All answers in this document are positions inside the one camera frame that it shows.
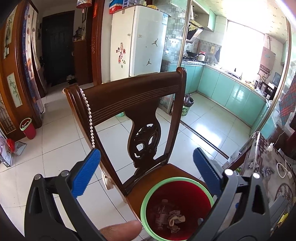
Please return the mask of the left hand thumb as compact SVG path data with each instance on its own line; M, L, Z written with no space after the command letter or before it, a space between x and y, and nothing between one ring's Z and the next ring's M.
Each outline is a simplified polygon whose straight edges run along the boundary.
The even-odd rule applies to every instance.
M108 241L130 241L142 231L142 224L138 220L111 225L99 230Z

